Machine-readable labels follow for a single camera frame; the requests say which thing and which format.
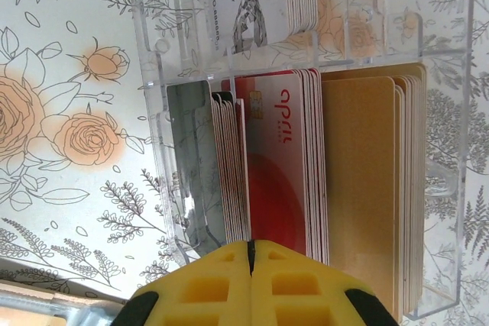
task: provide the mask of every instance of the black rubber edge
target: black rubber edge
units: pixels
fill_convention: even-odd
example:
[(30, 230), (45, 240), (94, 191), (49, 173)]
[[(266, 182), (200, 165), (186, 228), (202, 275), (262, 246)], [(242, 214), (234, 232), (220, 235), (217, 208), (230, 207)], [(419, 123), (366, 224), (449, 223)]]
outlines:
[(360, 289), (349, 289), (345, 294), (366, 326), (399, 326), (375, 295)]
[(144, 326), (159, 297), (156, 292), (146, 292), (130, 299), (111, 326)]
[(254, 248), (254, 240), (248, 241), (248, 263), (250, 264), (250, 275), (253, 274), (254, 270), (254, 255), (256, 254), (256, 249)]

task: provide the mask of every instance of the yellow object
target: yellow object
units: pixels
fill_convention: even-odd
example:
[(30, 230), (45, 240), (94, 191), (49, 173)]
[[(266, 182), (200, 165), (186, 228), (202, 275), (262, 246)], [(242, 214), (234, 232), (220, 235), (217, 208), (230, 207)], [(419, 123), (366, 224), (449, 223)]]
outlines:
[(112, 325), (126, 324), (389, 326), (397, 323), (363, 283), (278, 244), (257, 240), (229, 244), (139, 289)]

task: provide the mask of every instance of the card organizer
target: card organizer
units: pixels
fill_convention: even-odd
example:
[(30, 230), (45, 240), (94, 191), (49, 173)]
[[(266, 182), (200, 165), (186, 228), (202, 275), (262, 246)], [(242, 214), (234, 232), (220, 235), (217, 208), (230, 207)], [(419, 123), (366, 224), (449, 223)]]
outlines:
[[(443, 29), (442, 37), (430, 36), (429, 13), (427, 7), (421, 6), (427, 1), (431, 0), (335, 0), (343, 32), (339, 35), (344, 44), (340, 55), (326, 50), (322, 35), (310, 31), (283, 43), (233, 56), (233, 35), (222, 32), (220, 37), (229, 44), (228, 56), (213, 58), (210, 56), (215, 43), (212, 0), (133, 0), (148, 115), (162, 182), (162, 209), (174, 256), (179, 262), (185, 263), (182, 253), (188, 249), (178, 238), (190, 218), (185, 218), (188, 211), (185, 205), (189, 203), (181, 195), (172, 149), (168, 85), (224, 78), (233, 82), (238, 75), (281, 69), (315, 67), (331, 71), (421, 61), (429, 74), (428, 100), (432, 106), (436, 107), (438, 99), (446, 97), (460, 111), (447, 119), (442, 108), (429, 108), (426, 122), (426, 207), (448, 205), (455, 210), (455, 215), (443, 222), (426, 216), (423, 296), (417, 309), (407, 316), (420, 319), (459, 303), (474, 0), (457, 1), (453, 10), (458, 13), (456, 27), (448, 17), (437, 18), (437, 24)], [(330, 0), (326, 2), (327, 7), (332, 6)], [(441, 66), (445, 66), (445, 72), (439, 77)], [(451, 129), (455, 126), (457, 134), (449, 139), (450, 146), (445, 147), (444, 140), (435, 147), (430, 141), (430, 131), (444, 124), (450, 124)], [(450, 160), (439, 153), (444, 149), (450, 153)], [(433, 249), (439, 248), (448, 248), (449, 255), (434, 256)]]

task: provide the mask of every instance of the floral patterned surface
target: floral patterned surface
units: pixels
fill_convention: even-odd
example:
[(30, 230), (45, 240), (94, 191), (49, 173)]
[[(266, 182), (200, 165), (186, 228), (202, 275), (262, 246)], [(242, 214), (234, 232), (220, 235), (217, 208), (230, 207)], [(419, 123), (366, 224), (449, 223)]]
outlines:
[[(426, 48), (461, 42), (464, 0), (423, 1), (402, 4), (394, 20), (402, 41), (409, 44), (419, 27), (410, 10), (422, 8), (429, 15), (423, 17)], [(475, 0), (461, 304), (406, 319), (405, 326), (489, 325), (487, 2)], [(340, 2), (319, 3), (320, 56), (341, 59)], [(0, 0), (0, 9), (0, 278), (126, 299), (176, 267), (162, 219), (162, 182), (155, 178), (131, 0)], [(173, 34), (191, 17), (168, 21), (164, 31)], [(359, 14), (351, 19), (354, 42), (374, 51), (376, 30)], [(301, 52), (294, 40), (272, 48), (278, 63)], [(460, 68), (460, 60), (441, 58), (429, 69), (444, 88), (429, 95), (429, 111), (446, 117), (429, 124), (430, 152), (447, 167), (458, 163), (458, 125), (449, 119), (459, 112), (453, 95)], [(426, 217), (454, 221), (455, 203), (427, 202)], [(450, 266), (453, 246), (429, 255)]]

